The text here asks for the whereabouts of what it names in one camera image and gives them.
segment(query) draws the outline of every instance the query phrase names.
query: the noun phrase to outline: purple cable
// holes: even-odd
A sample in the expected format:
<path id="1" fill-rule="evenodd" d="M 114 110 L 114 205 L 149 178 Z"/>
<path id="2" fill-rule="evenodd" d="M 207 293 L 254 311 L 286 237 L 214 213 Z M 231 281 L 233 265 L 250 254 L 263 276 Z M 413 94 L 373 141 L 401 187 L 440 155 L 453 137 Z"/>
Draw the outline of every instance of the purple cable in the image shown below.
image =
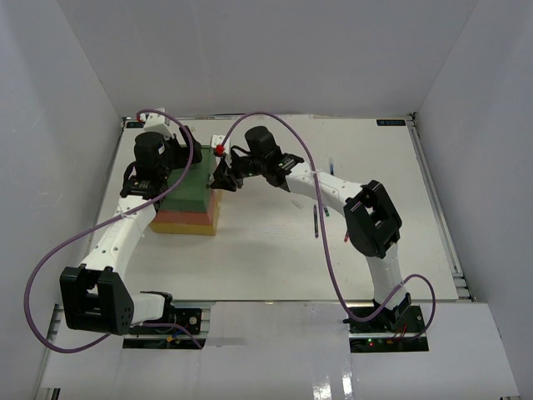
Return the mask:
<path id="1" fill-rule="evenodd" d="M 149 328 L 164 328 L 165 327 L 165 328 L 180 329 L 183 333 L 185 333 L 188 337 L 191 338 L 192 342 L 197 346 L 197 348 L 202 350 L 202 345 L 194 338 L 194 336 L 192 336 L 192 334 L 189 331 L 187 331 L 184 327 L 182 327 L 181 325 L 177 325 L 176 323 L 141 322 L 139 326 L 149 327 Z"/>
<path id="2" fill-rule="evenodd" d="M 275 119 L 281 125 L 283 125 L 285 128 L 287 128 L 294 135 L 296 140 L 298 142 L 300 142 L 301 146 L 303 147 L 304 151 L 306 152 L 307 158 L 309 158 L 309 164 L 311 166 L 311 170 L 312 171 L 316 171 L 315 160 L 313 159 L 313 156 L 311 155 L 311 151 L 309 150 L 309 148 L 307 147 L 307 145 L 305 144 L 305 142 L 303 141 L 301 136 L 298 135 L 298 133 L 296 133 L 296 131 L 288 123 L 283 121 L 277 115 L 271 114 L 269 112 L 261 112 L 261 111 L 250 112 L 248 114 L 244 114 L 244 115 L 240 116 L 233 123 L 232 127 L 230 127 L 229 131 L 227 131 L 226 137 L 222 141 L 222 146 L 224 146 L 224 144 L 226 144 L 227 139 L 233 133 L 233 131 L 235 130 L 235 127 L 239 123 L 241 123 L 241 121 L 243 119 L 248 118 L 248 117 L 250 117 L 252 115 L 266 115 L 266 116 L 268 116 L 270 118 Z M 321 195 L 321 190 L 320 190 L 320 183 L 318 182 L 318 175 L 315 173 L 315 174 L 313 174 L 313 177 L 315 178 L 315 190 L 316 190 L 316 200 L 318 201 L 318 209 L 322 210 L 322 209 L 324 209 L 324 203 L 322 202 L 322 195 Z M 431 285 L 430 281 L 426 277 L 423 277 L 422 275 L 420 275 L 418 273 L 413 273 L 412 275 L 409 275 L 408 277 L 406 277 L 406 279 L 404 279 L 404 281 L 401 284 L 397 285 L 394 289 L 392 289 L 392 292 L 385 298 L 383 303 L 372 314 L 370 314 L 368 317 L 358 317 L 357 315 L 355 315 L 350 310 L 350 308 L 346 304 L 346 301 L 344 300 L 344 297 L 341 294 L 341 289 L 339 288 L 339 285 L 337 284 L 337 281 L 336 281 L 336 278 L 335 278 L 335 273 L 333 272 L 333 266 L 331 265 L 330 249 L 329 249 L 329 246 L 327 244 L 326 225 L 324 223 L 324 213 L 323 212 L 319 212 L 318 215 L 319 215 L 319 218 L 320 218 L 320 229 L 321 229 L 321 236 L 322 236 L 322 244 L 324 245 L 324 255 L 326 256 L 327 270 L 328 270 L 328 272 L 330 274 L 331 283 L 333 284 L 333 288 L 335 289 L 336 296 L 339 299 L 339 302 L 341 303 L 342 307 L 344 308 L 344 311 L 346 311 L 346 314 L 348 314 L 348 317 L 350 317 L 351 319 L 353 319 L 355 321 L 358 321 L 359 323 L 367 323 L 368 321 L 371 321 L 372 319 L 377 317 L 377 315 L 383 310 L 383 308 L 390 302 L 390 300 L 396 294 L 396 292 L 398 292 L 398 290 L 400 290 L 401 287 L 405 283 L 409 282 L 412 278 L 419 278 L 419 279 L 422 279 L 425 283 L 427 283 L 427 286 L 429 287 L 429 289 L 431 291 L 431 305 L 432 305 L 431 315 L 430 315 L 430 319 L 428 320 L 428 322 L 424 326 L 424 328 L 419 333 L 417 333 L 417 335 L 415 335 L 414 337 L 410 337 L 410 340 L 416 339 L 416 338 L 420 337 L 422 334 L 424 334 L 427 331 L 427 328 L 433 322 L 433 317 L 435 316 L 435 310 L 436 310 L 435 290 L 434 290 L 433 286 Z"/>
<path id="3" fill-rule="evenodd" d="M 191 167 L 191 164 L 192 164 L 192 155 L 193 155 L 192 150 L 193 150 L 194 143 L 192 141 L 192 136 L 189 133 L 188 129 L 186 129 L 185 126 L 181 122 L 179 122 L 177 119 L 175 119 L 173 116 L 167 114 L 166 112 L 159 111 L 159 110 L 152 109 L 152 108 L 145 108 L 145 109 L 137 112 L 137 119 L 143 113 L 154 113 L 154 114 L 162 115 L 163 117 L 166 117 L 166 118 L 170 119 L 175 124 L 177 124 L 180 128 L 182 128 L 183 131 L 185 132 L 186 136 L 187 136 L 187 141 L 188 141 L 188 145 L 189 145 L 189 158 L 187 160 L 187 164 L 186 164 L 185 168 L 183 169 L 182 175 L 176 181 L 176 183 L 174 183 L 165 192 L 161 193 L 159 196 L 153 198 L 152 200 L 150 200 L 148 202 L 145 202 L 145 203 L 141 204 L 140 206 L 137 206 L 135 208 L 132 208 L 131 210 L 128 210 L 128 211 L 124 212 L 123 213 L 124 215 L 130 215 L 130 214 L 136 213 L 137 211 L 143 209 L 144 207 L 148 207 L 149 205 L 151 205 L 151 204 L 153 204 L 155 202 L 158 202 L 159 200 L 163 199 L 168 193 L 170 193 L 172 190 L 177 188 L 177 186 L 180 183 L 182 183 L 183 179 L 187 175 L 187 173 L 189 171 L 189 168 Z M 69 245 L 70 243 L 76 242 L 78 239 L 83 238 L 84 236 L 87 236 L 89 233 L 93 233 L 94 231 L 97 231 L 100 228 L 106 227 L 107 225 L 109 225 L 111 223 L 114 223 L 114 222 L 118 221 L 121 218 L 122 218 L 122 215 L 117 215 L 116 217 L 113 217 L 113 218 L 110 218 L 110 219 L 108 219 L 108 220 L 106 220 L 104 222 L 101 222 L 98 225 L 95 225 L 94 227 L 90 227 L 89 229 L 86 229 L 85 231 L 80 232 L 79 234 L 77 234 L 75 236 L 72 236 L 71 238 L 67 239 L 63 243 L 58 244 L 55 248 L 50 250 L 41 259 L 41 261 L 39 261 L 37 263 L 37 265 L 33 269 L 32 273 L 30 274 L 30 277 L 29 277 L 29 279 L 27 280 L 27 283 L 26 283 L 26 288 L 24 289 L 24 315 L 26 316 L 27 324 L 29 325 L 30 329 L 32 330 L 32 332 L 35 335 L 35 337 L 37 338 L 37 340 L 39 342 L 41 342 L 45 347 L 49 348 L 50 350 L 53 350 L 54 352 L 58 352 L 58 353 L 64 353 L 64 354 L 79 353 L 79 352 L 82 352 L 83 350 L 91 348 L 92 346 L 94 346 L 96 344 L 99 344 L 103 339 L 107 338 L 109 335 L 108 334 L 107 335 L 103 335 L 103 336 L 99 337 L 97 340 L 95 340 L 94 342 L 90 342 L 89 344 L 86 344 L 85 346 L 76 347 L 76 348 L 61 348 L 61 347 L 55 346 L 54 344 L 50 343 L 39 332 L 39 330 L 37 329 L 37 326 L 35 325 L 35 322 L 33 321 L 32 312 L 30 310 L 30 292 L 32 291 L 32 285 L 33 285 L 33 281 L 35 280 L 35 277 L 37 276 L 39 270 L 42 268 L 44 263 L 51 256 L 53 256 L 55 253 L 57 253 L 59 250 L 61 250 L 65 246 Z"/>

